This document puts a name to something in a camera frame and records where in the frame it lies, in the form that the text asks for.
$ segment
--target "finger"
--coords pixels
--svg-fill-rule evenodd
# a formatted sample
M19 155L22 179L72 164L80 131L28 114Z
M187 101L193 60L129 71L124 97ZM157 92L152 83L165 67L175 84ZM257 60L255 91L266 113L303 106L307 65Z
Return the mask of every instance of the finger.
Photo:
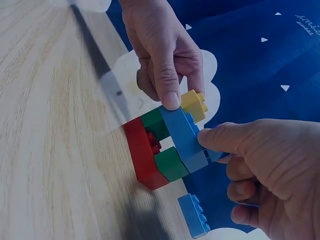
M215 128L201 130L198 141L206 149L246 156L253 141L251 126L251 123L225 122Z
M256 186L251 181L232 182L227 188L227 196L233 202L242 202L252 198L256 193Z
M231 219L236 224L250 225L259 228L259 208L253 206L238 205L232 209Z
M190 51L187 53L178 52L179 57L174 60L177 63L176 70L178 73L182 73L187 77L188 90L195 90L196 93L205 94L205 81L204 81L204 63L201 50L189 36L185 29L185 32L178 38L177 42L187 46Z
M242 181L255 176L249 169L244 157L240 155L232 155L226 166L226 175L232 181Z
M159 97L156 89L154 88L148 72L141 68L136 72L136 83L139 89L145 92L153 101L158 102Z
M164 46L162 53L151 59L158 96L166 109L176 110L181 105L181 94L172 47Z

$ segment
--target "blue fabric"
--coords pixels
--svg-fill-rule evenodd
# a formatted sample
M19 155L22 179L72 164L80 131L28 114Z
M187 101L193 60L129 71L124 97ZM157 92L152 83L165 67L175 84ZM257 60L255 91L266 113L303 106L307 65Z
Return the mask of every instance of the blue fabric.
M319 0L170 3L180 21L192 26L188 32L199 47L217 59L212 83L220 92L220 106L206 128L261 118L320 122ZM116 5L113 1L107 14L131 50L123 23L116 18L121 17L115 11ZM230 219L235 204L227 197L230 181L224 164L211 162L183 181L187 191L198 197L212 230L253 229Z

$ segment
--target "white triangle print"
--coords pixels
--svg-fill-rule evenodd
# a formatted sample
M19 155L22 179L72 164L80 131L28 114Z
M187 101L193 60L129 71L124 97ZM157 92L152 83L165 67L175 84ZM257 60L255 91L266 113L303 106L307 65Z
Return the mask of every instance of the white triangle print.
M280 87L282 87L282 89L285 91L288 91L288 89L290 88L289 85L281 85Z

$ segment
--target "wooden table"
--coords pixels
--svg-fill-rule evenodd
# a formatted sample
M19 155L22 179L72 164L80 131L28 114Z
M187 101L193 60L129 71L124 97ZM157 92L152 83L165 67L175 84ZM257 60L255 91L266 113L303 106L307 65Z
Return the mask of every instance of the wooden table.
M1 240L190 239L182 181L136 182L121 125L157 103L96 3L78 16L63 0L0 3Z

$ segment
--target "knuckle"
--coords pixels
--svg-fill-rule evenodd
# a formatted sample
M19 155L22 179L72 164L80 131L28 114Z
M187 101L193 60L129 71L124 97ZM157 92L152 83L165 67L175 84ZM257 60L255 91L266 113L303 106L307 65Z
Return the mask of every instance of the knuckle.
M157 81L164 85L176 85L176 80L178 79L177 73L171 68L164 68L158 75Z

